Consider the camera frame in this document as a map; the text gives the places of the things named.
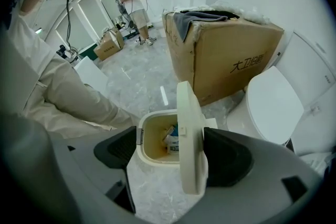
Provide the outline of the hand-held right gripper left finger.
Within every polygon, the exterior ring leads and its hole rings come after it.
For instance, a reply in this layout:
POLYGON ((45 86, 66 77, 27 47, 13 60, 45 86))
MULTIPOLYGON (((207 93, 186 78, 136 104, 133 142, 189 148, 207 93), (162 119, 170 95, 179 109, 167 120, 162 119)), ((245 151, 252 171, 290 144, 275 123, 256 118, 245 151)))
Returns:
POLYGON ((57 133, 50 136, 81 223, 142 222, 135 215, 127 176, 136 148, 136 127, 71 139, 57 133))

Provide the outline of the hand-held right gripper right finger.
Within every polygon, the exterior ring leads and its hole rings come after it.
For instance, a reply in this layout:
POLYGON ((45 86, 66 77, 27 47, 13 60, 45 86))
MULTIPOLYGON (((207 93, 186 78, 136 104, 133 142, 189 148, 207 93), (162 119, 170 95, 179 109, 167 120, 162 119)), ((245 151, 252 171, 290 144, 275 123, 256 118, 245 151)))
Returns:
POLYGON ((178 223, 290 223, 322 179, 284 146, 205 128, 208 178, 202 198, 178 223))

